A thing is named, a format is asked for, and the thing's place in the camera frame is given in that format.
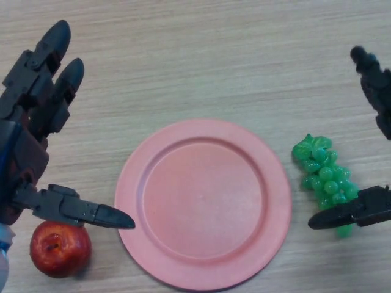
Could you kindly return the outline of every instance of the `grape leaf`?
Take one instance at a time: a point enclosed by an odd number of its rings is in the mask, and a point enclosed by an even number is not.
[[[331,148],[332,147],[332,141],[331,139],[325,137],[325,136],[316,136],[313,138],[312,146],[314,148]]]
[[[310,158],[311,150],[312,147],[310,143],[301,141],[293,147],[292,154],[297,160],[304,161]]]
[[[309,144],[312,145],[312,143],[313,143],[313,137],[312,137],[312,135],[308,133],[308,134],[305,136],[305,138],[303,139],[303,142],[308,142]]]

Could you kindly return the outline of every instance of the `plate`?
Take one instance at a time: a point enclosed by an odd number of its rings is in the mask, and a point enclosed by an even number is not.
[[[246,281],[279,251],[291,190],[274,152],[220,120],[187,120],[143,142],[117,183],[115,207],[136,222],[120,230],[150,275],[187,290]]]

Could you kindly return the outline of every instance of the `wood grain surface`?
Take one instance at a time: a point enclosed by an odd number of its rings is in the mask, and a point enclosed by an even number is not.
[[[80,57],[86,75],[71,118],[50,137],[39,187],[113,204],[126,159],[151,133],[186,118],[228,120],[273,148],[293,189],[280,253],[230,292],[389,292],[391,223],[344,240],[310,230],[316,204],[300,191],[291,148],[308,132],[329,136],[360,187],[390,183],[391,143],[349,58],[361,44],[391,67],[390,0],[0,0],[0,76],[60,19],[72,29],[64,64]],[[12,226],[4,292],[175,292],[140,269],[115,230],[94,226],[81,276],[42,275],[29,257],[39,223],[26,211]]]

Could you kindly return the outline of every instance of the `black robotic finger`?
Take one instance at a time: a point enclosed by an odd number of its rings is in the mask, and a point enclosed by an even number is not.
[[[63,99],[70,105],[75,98],[84,77],[84,64],[80,58],[73,60],[61,72],[54,85],[54,99]]]
[[[81,200],[74,189],[55,184],[39,192],[31,184],[22,184],[12,197],[12,203],[20,209],[31,209],[38,218],[57,223],[76,226],[88,223],[117,229],[136,226],[128,214],[105,204]]]
[[[376,124],[384,136],[391,140],[391,71],[382,71],[376,56],[367,53],[361,46],[355,46],[350,51],[350,57],[356,64],[357,73],[361,75],[362,91],[378,113]]]
[[[54,93],[45,105],[31,110],[29,130],[38,140],[61,131],[70,116],[68,107],[75,98],[83,77],[84,65],[77,58],[61,72],[54,85]]]
[[[71,30],[65,20],[58,21],[37,43],[32,57],[27,62],[31,69],[46,65],[53,76],[61,65],[71,40]]]

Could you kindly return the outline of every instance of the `grape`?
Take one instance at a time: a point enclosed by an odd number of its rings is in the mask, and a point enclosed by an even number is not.
[[[304,187],[305,189],[311,189],[312,188],[312,185],[311,185],[311,177],[305,177],[302,181],[301,181],[301,186]]]
[[[342,168],[342,176],[344,179],[349,179],[350,178],[350,170],[347,168]]]
[[[312,177],[311,186],[315,191],[323,189],[323,182],[320,180],[319,176]]]
[[[346,192],[353,186],[353,184],[348,179],[341,179],[337,183],[344,192]]]
[[[324,191],[326,191],[329,195],[336,194],[338,190],[338,184],[335,181],[328,181],[324,184]]]
[[[304,169],[309,173],[314,173],[320,169],[320,164],[315,162],[314,160],[304,161]]]
[[[338,153],[336,151],[329,152],[329,164],[333,164],[338,159]]]
[[[321,211],[325,210],[325,209],[329,209],[332,207],[332,202],[330,200],[330,198],[328,197],[325,197],[325,198],[322,198],[319,202],[318,202],[318,206],[319,206],[319,209]]]
[[[346,199],[346,197],[343,194],[337,193],[332,196],[332,202],[334,204],[341,204],[341,203],[347,203],[348,200]]]
[[[333,165],[331,170],[334,172],[334,180],[339,181],[343,179],[343,169],[340,166]]]
[[[312,156],[316,161],[322,163],[327,159],[327,151],[324,148],[315,148],[312,150]]]
[[[351,184],[351,187],[356,189],[357,191],[360,190],[359,187],[357,186],[357,184],[353,183],[353,182],[350,182]]]
[[[333,173],[331,168],[329,167],[323,167],[322,169],[319,170],[319,177],[323,181],[330,181],[333,177]]]

